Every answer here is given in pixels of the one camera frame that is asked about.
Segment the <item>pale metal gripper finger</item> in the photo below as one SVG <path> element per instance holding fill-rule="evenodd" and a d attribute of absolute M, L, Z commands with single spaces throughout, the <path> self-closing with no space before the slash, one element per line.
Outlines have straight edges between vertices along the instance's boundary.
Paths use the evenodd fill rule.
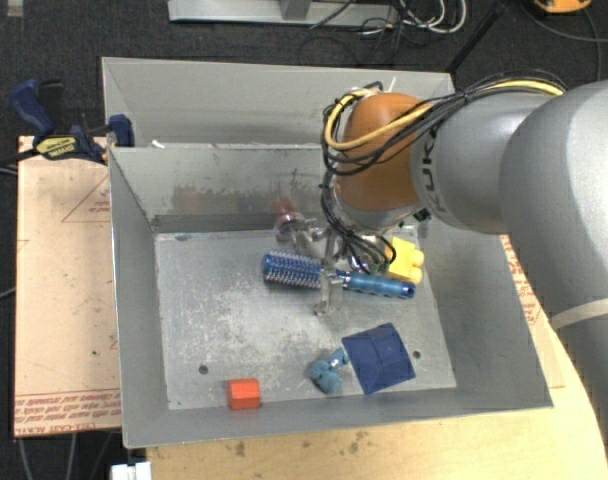
<path fill-rule="evenodd" d="M 295 225 L 295 247 L 305 256 L 321 256 L 324 227 L 316 219 L 302 219 Z"/>
<path fill-rule="evenodd" d="M 332 261 L 321 261 L 319 284 L 320 300 L 315 306 L 315 314 L 325 316 L 337 311 L 342 302 L 342 278 L 337 274 Z"/>

